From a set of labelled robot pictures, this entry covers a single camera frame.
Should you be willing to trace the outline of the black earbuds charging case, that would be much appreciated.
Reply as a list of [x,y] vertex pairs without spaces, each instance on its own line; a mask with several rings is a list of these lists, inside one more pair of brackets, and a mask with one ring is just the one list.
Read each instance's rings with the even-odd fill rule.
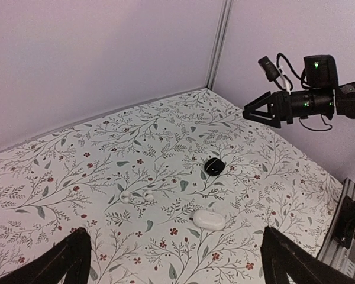
[[225,163],[219,158],[213,157],[204,164],[204,171],[210,176],[218,176],[225,169]]

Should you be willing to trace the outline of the white earbuds charging case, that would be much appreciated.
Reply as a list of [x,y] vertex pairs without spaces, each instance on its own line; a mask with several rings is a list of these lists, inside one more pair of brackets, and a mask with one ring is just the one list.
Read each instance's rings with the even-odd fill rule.
[[193,223],[206,230],[218,231],[225,227],[225,217],[219,213],[198,210],[193,214]]

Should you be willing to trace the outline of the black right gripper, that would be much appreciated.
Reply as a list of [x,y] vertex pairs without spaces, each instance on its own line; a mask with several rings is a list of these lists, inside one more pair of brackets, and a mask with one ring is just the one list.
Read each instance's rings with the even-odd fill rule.
[[[257,111],[259,108],[268,105],[269,103],[270,114],[267,112]],[[287,125],[293,124],[291,96],[287,91],[279,91],[274,93],[268,91],[262,96],[248,103],[244,107],[244,110],[243,118],[250,121],[258,122],[275,128],[280,128],[282,121],[285,121]]]

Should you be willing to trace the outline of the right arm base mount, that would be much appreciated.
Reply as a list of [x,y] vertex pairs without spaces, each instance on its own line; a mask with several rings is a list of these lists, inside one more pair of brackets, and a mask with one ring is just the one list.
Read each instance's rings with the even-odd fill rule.
[[346,249],[349,249],[355,240],[355,200],[348,195],[343,198],[340,205],[334,237]]

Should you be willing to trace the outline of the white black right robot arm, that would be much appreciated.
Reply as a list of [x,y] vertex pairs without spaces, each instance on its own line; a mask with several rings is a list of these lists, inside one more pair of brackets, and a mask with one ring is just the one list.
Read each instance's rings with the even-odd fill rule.
[[274,128],[319,115],[322,121],[334,115],[355,119],[355,82],[339,85],[335,59],[331,55],[304,57],[304,69],[297,73],[288,58],[278,53],[258,61],[267,80],[277,87],[244,107],[243,117]]

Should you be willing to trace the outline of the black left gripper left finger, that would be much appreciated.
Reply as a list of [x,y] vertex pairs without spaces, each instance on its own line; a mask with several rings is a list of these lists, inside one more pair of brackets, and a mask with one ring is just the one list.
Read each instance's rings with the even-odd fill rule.
[[0,277],[0,283],[88,283],[91,238],[77,228],[37,259]]

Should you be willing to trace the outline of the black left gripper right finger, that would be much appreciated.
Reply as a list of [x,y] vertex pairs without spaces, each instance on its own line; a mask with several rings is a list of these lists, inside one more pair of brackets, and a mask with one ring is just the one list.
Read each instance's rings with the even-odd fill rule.
[[355,280],[317,260],[273,227],[265,227],[260,248],[266,283],[348,284]]

